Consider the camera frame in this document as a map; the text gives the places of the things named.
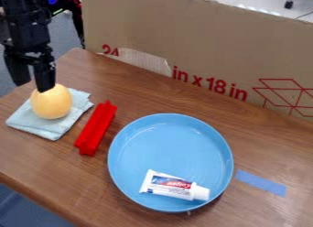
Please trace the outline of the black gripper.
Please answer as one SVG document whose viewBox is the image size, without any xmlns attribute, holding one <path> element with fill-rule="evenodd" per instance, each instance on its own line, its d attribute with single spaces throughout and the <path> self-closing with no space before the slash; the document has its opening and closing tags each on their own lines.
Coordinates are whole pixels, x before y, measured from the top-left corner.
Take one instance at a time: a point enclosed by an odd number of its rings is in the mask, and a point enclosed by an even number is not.
<svg viewBox="0 0 313 227">
<path fill-rule="evenodd" d="M 4 59 L 11 79 L 18 86 L 31 81 L 28 65 L 34 66 L 36 89 L 46 92 L 55 87 L 55 58 L 50 45 L 19 48 L 11 43 L 3 43 Z"/>
</svg>

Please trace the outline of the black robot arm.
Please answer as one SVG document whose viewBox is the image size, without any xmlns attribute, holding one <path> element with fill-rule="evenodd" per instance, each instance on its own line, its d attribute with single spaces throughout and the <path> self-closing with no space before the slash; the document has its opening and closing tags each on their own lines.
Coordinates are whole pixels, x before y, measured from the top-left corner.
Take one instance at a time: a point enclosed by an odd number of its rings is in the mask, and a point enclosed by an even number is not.
<svg viewBox="0 0 313 227">
<path fill-rule="evenodd" d="M 0 44 L 4 61 L 18 86 L 31 81 L 34 67 L 36 89 L 46 92 L 55 86 L 55 58 L 50 47 L 50 10 L 40 0 L 0 0 Z"/>
</svg>

